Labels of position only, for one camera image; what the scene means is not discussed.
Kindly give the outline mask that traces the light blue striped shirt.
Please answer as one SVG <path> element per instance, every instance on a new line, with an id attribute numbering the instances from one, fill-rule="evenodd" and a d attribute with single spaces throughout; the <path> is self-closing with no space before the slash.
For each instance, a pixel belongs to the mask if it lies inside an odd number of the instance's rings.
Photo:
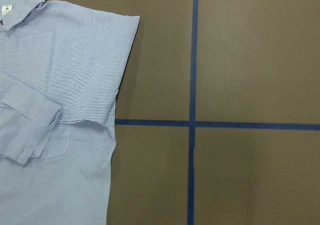
<path id="1" fill-rule="evenodd" d="M 104 225 L 116 96 L 140 18 L 0 0 L 0 222 Z"/>

